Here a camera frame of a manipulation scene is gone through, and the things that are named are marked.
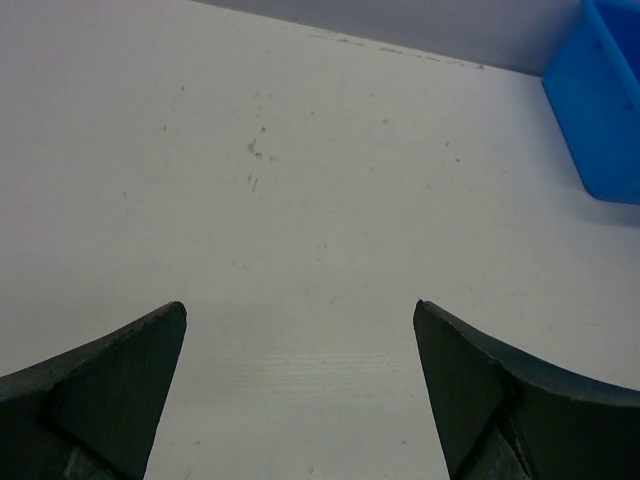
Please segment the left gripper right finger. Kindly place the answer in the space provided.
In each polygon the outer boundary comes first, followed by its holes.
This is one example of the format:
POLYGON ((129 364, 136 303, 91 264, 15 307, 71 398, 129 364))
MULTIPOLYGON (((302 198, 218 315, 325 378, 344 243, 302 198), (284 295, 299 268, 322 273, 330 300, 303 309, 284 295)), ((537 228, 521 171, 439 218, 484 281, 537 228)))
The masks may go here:
POLYGON ((546 362, 429 301, 413 325, 450 478, 638 478, 638 391, 546 362))

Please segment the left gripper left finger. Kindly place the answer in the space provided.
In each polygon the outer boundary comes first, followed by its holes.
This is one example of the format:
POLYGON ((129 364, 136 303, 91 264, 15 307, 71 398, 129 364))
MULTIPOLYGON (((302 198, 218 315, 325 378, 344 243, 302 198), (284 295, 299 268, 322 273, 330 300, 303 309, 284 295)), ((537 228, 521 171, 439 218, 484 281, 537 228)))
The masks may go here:
POLYGON ((169 302, 3 376, 2 478, 143 478, 186 328, 185 306, 169 302))

